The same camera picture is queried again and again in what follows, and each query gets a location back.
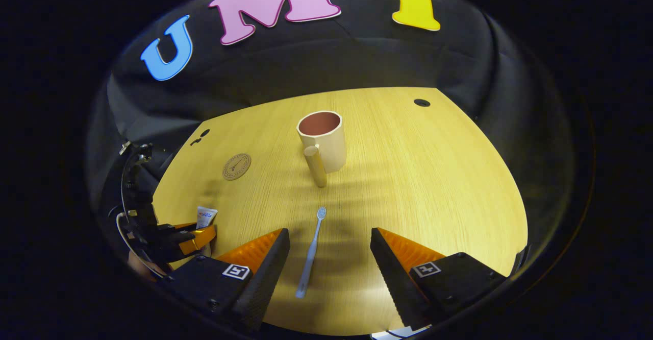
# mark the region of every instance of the table surface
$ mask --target table surface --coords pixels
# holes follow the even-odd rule
[[[296,131],[299,119],[318,110],[343,117],[347,145],[347,163],[328,174],[325,188],[315,186]],[[239,153],[250,154],[252,164],[228,181],[222,168]],[[435,88],[317,93],[205,121],[154,194],[160,224],[193,222],[198,206],[219,210],[214,257],[289,229],[290,252],[264,321],[323,335],[403,327],[369,250],[372,228],[441,254],[467,252],[504,276],[527,239],[524,204],[508,167],[478,126]],[[326,218],[300,300],[294,292],[320,206]]]

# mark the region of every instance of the cream mug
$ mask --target cream mug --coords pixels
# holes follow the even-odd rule
[[[304,149],[310,146],[318,148],[325,173],[338,171],[345,165],[347,150],[340,114],[329,110],[308,114],[297,124],[297,133]]]

